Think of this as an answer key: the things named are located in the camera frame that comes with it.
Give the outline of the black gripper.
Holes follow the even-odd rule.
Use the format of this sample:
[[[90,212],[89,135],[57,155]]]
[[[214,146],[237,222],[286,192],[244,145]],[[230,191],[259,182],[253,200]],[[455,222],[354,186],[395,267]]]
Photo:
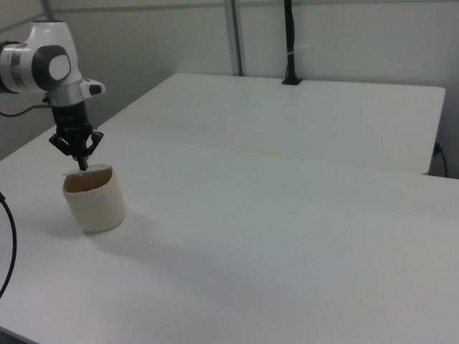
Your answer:
[[[74,105],[52,106],[52,114],[56,124],[56,132],[49,142],[66,156],[72,156],[77,161],[79,169],[87,169],[88,158],[93,154],[104,134],[89,123],[85,102]],[[90,136],[90,145],[86,147]]]

